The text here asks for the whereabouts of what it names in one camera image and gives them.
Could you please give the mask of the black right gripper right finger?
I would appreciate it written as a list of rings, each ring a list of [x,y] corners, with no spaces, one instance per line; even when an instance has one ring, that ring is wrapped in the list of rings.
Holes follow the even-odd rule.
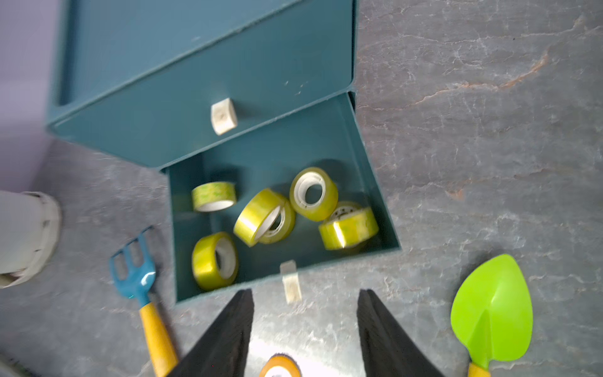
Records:
[[[360,290],[356,317],[367,376],[442,375],[371,289]]]

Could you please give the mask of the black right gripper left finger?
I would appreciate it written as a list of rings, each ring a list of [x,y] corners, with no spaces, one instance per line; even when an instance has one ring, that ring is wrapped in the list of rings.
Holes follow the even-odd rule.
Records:
[[[252,290],[238,291],[170,376],[243,376],[254,317]]]

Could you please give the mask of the teal drawer cabinet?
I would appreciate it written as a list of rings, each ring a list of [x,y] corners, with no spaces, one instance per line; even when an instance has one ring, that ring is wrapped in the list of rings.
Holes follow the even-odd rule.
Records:
[[[400,243],[356,121],[356,1],[62,1],[47,108],[65,141],[167,176],[175,300],[205,295],[197,241],[232,232],[261,190],[288,196],[323,169],[339,198],[370,207],[379,231],[357,251],[328,251],[301,215],[284,240],[234,243],[235,283],[373,256]],[[193,209],[192,191],[231,182],[237,202]]]

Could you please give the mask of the yellow-green tape roll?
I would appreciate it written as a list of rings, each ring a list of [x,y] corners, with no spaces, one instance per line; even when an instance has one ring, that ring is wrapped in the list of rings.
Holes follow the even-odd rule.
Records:
[[[357,251],[379,231],[373,210],[352,201],[339,201],[319,225],[323,246],[330,251]]]
[[[192,266],[195,281],[205,292],[232,285],[240,267],[232,237],[218,232],[200,239],[193,250]]]
[[[260,191],[237,218],[233,232],[248,247],[286,239],[295,227],[289,200],[270,188]]]
[[[306,193],[315,185],[322,189],[321,196],[317,202],[310,204],[306,201]],[[293,209],[311,221],[329,218],[339,202],[339,191],[335,183],[318,167],[301,171],[293,180],[289,196]]]
[[[192,191],[193,209],[213,212],[232,207],[237,202],[235,185],[231,182],[209,182]]]

